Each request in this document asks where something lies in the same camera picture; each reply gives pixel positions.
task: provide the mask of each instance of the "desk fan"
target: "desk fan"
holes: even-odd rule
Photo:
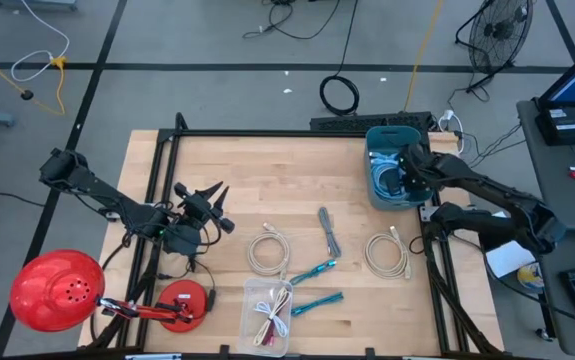
[[[532,0],[485,0],[478,12],[456,32],[456,44],[469,49],[474,71],[487,74],[466,92],[484,85],[494,75],[513,66],[523,46],[534,15]],[[460,40],[460,32],[469,24],[469,43]]]

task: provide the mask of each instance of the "wooden table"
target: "wooden table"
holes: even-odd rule
[[[131,135],[118,189],[137,201],[145,197],[156,136],[156,131]],[[431,134],[430,139],[434,151],[456,151],[456,138],[451,134]],[[213,311],[197,329],[185,334],[151,323],[145,350],[215,353],[221,344],[228,344],[237,352],[242,286],[245,280],[258,277],[247,262],[248,244],[263,230],[262,223],[269,222],[291,245],[287,278],[309,271],[329,259],[317,215],[325,206],[343,255],[333,270],[295,288],[294,306],[337,291],[343,292],[345,300],[292,319],[289,352],[360,355],[365,348],[374,347],[377,355],[439,355],[425,256],[412,255],[411,280],[380,279],[364,263],[363,248],[373,234],[387,233],[394,225],[408,244],[420,234],[420,227],[415,209],[380,212],[371,207],[363,151],[364,140],[355,138],[182,137],[174,181],[182,181],[190,189],[204,189],[220,180],[230,185],[225,211],[236,230],[201,256],[217,285]],[[93,171],[93,159],[89,160]],[[443,190],[441,199],[469,204],[468,194],[459,189]],[[171,200],[178,203],[175,195]],[[119,244],[123,232],[121,224],[108,225],[101,262]],[[478,241],[473,233],[459,234]],[[420,241],[415,245],[422,246]],[[461,303],[490,342],[502,349],[482,256],[466,244],[452,241],[450,245]],[[399,251],[394,245],[381,242],[379,246],[377,253],[383,261],[397,261]],[[105,296],[124,297],[134,247],[119,253],[105,271]],[[282,257],[279,246],[272,242],[263,242],[256,254],[266,263],[277,263]],[[185,262],[185,257],[163,254],[159,270],[181,274]],[[187,279],[205,288],[211,284],[203,269]],[[171,281],[157,281],[154,301]],[[451,312],[446,311],[445,317],[451,324]],[[97,319],[100,331],[110,318],[98,315]],[[130,327],[130,344],[135,339],[136,321]],[[456,349],[452,328],[449,326],[451,348]],[[80,343],[89,342],[85,323]]]

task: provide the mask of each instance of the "white cable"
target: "white cable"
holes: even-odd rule
[[[249,265],[251,265],[252,270],[258,275],[262,276],[273,276],[276,274],[280,274],[281,280],[285,279],[285,275],[287,273],[287,265],[289,264],[289,243],[285,236],[279,233],[275,227],[271,226],[268,223],[264,223],[263,227],[265,228],[264,233],[258,235],[250,244],[249,250],[247,252],[247,260],[249,260]],[[254,249],[256,245],[264,240],[274,240],[277,241],[280,246],[283,248],[283,259],[281,262],[273,267],[266,267],[256,260],[256,256],[254,255]]]
[[[456,119],[456,121],[458,122],[458,128],[460,129],[460,132],[463,133],[465,130],[463,129],[463,123],[460,121],[460,119],[458,118],[458,116],[456,116],[456,114],[454,113],[453,110],[445,110],[445,113],[443,114],[443,116],[440,117],[440,119],[438,119],[438,128],[440,129],[441,132],[444,132],[447,128],[443,128],[443,126],[441,125],[443,121],[447,122],[447,126],[449,126],[449,121],[451,120],[451,118]],[[463,149],[465,148],[465,143],[464,140],[460,140],[460,147],[458,148],[458,155],[462,154]]]
[[[258,304],[256,304],[256,307],[254,308],[254,310],[261,312],[261,313],[264,313],[264,314],[267,314],[267,315],[271,314],[271,307],[269,307],[269,304],[267,304],[264,301],[261,301]],[[287,328],[287,325],[285,325],[285,323],[280,319],[280,317],[274,316],[273,321],[274,321],[274,325],[276,325],[276,330],[278,331],[278,335],[280,335],[280,337],[287,336],[289,329]]]
[[[367,241],[365,245],[365,262],[374,275],[383,279],[398,279],[405,277],[405,279],[411,278],[411,263],[409,262],[409,253],[407,252],[407,247],[400,241],[400,235],[396,231],[395,227],[390,227],[391,235],[389,234],[376,234]],[[390,241],[394,243],[400,249],[400,260],[392,268],[385,269],[376,264],[373,257],[373,247],[379,241]]]
[[[67,52],[67,49],[69,49],[69,38],[67,37],[67,35],[63,34],[60,30],[56,29],[55,27],[53,27],[53,26],[47,24],[43,19],[39,18],[38,15],[36,15],[36,14],[31,10],[31,8],[29,7],[29,5],[27,5],[27,2],[26,2],[25,0],[20,0],[20,1],[22,1],[22,3],[25,5],[25,7],[26,7],[27,10],[29,11],[29,13],[32,14],[32,15],[34,16],[34,18],[36,18],[36,20],[38,20],[41,24],[47,26],[48,28],[52,29],[52,30],[55,31],[56,33],[60,34],[60,36],[62,36],[62,37],[65,38],[65,41],[66,41],[66,43],[65,43],[65,48],[64,48],[63,51],[60,53],[60,55],[58,55],[57,57],[64,56],[65,53]],[[24,62],[25,60],[29,59],[29,58],[32,57],[32,56],[35,56],[35,55],[38,55],[38,54],[43,54],[43,53],[44,53],[44,54],[47,54],[47,56],[49,57],[49,62],[47,62],[47,64],[46,64],[42,69],[38,70],[38,72],[36,72],[34,75],[32,75],[32,76],[30,76],[30,77],[28,77],[28,78],[25,78],[25,79],[21,79],[21,78],[18,78],[18,77],[16,76],[15,71],[16,71],[16,67],[17,67],[18,65],[20,65],[22,62]],[[51,61],[52,61],[53,59],[54,59],[54,56],[53,56],[52,53],[51,53],[50,51],[48,51],[48,50],[37,50],[37,51],[34,51],[34,52],[32,52],[32,53],[29,53],[29,54],[23,56],[22,58],[20,58],[18,61],[16,61],[16,62],[14,63],[14,65],[11,66],[11,77],[12,77],[14,80],[18,81],[18,82],[24,82],[24,81],[32,80],[32,79],[36,78],[36,76],[42,74],[43,71],[45,71],[45,70],[51,65]]]
[[[280,291],[276,295],[276,302],[274,303],[274,308],[269,312],[267,320],[265,321],[263,326],[260,327],[260,330],[258,330],[258,334],[256,334],[256,337],[254,338],[254,346],[262,345],[263,340],[267,336],[267,331],[269,331],[269,325],[271,325],[272,321],[274,321],[274,324],[276,324],[276,327],[278,327],[278,324],[276,323],[276,319],[278,319],[278,316],[276,314],[278,314],[280,312],[280,309],[282,309],[285,306],[285,304],[287,304],[289,299],[291,299],[291,292],[289,292],[289,290],[287,290],[287,288],[285,287],[280,289]]]

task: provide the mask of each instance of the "concrete floor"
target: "concrete floor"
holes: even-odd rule
[[[423,64],[460,66],[451,72],[422,72],[417,76],[410,111],[440,114],[456,87],[469,81],[467,52],[453,43],[456,29],[478,8],[480,0],[450,0],[444,6]],[[83,96],[89,89],[94,63],[105,39],[118,0],[79,0],[79,11],[39,12],[47,22],[69,35],[69,61],[81,70],[67,71],[63,99],[65,117],[54,117],[23,102],[0,80],[0,111],[12,113],[18,123],[0,127],[0,191],[44,202],[47,188],[38,181],[38,168],[54,147],[64,147],[75,119],[85,115]],[[556,0],[575,43],[575,0]],[[298,0],[285,30],[314,31],[328,16],[333,1]],[[361,1],[358,6],[347,64],[412,65],[429,24],[435,1]],[[339,62],[353,2],[343,0],[328,27],[314,40],[297,41],[280,34],[241,39],[247,31],[266,25],[267,6],[260,1],[127,0],[111,45],[108,63],[243,64],[192,71],[105,70],[102,72],[80,131],[77,150],[85,154],[96,174],[116,184],[133,129],[171,127],[181,111],[191,128],[308,129],[312,117],[329,116],[318,98],[318,85],[329,71],[298,71],[293,64]],[[0,8],[0,62],[13,62],[34,49],[62,49],[62,39],[20,10]],[[285,64],[280,69],[254,71],[244,64]],[[465,131],[481,145],[506,132],[518,120],[515,103],[542,94],[559,76],[557,68],[572,64],[570,52],[554,22],[548,1],[535,5],[531,32],[516,59],[530,74],[505,73],[487,86],[491,101],[478,102],[458,94],[453,100]],[[344,76],[361,92],[360,114],[390,113],[402,109],[410,73],[360,71]],[[285,75],[283,70],[291,70]],[[57,71],[46,71],[27,85],[43,102],[55,104]],[[292,92],[285,94],[285,89]],[[346,90],[329,88],[333,103],[350,101]],[[520,140],[520,132],[514,136]],[[471,152],[464,154],[471,159]],[[524,145],[487,159],[478,171],[508,185],[538,194],[538,185]],[[10,284],[21,268],[41,211],[13,199],[0,198],[0,322]],[[74,226],[77,231],[71,232]],[[71,197],[61,197],[42,252],[77,248],[98,256],[105,222]],[[533,335],[542,326],[539,307],[492,284],[507,350],[516,355],[552,359],[571,358],[557,343]],[[40,334],[22,325],[14,327],[5,355],[73,349],[79,329]]]

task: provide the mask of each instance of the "blue bin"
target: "blue bin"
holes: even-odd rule
[[[414,208],[429,200],[432,191],[412,191],[405,200],[391,201],[381,199],[374,189],[374,180],[371,176],[370,152],[383,155],[397,154],[406,145],[414,145],[420,142],[418,130],[409,126],[376,126],[365,136],[365,173],[367,175],[367,192],[369,202],[377,210],[401,211]]]

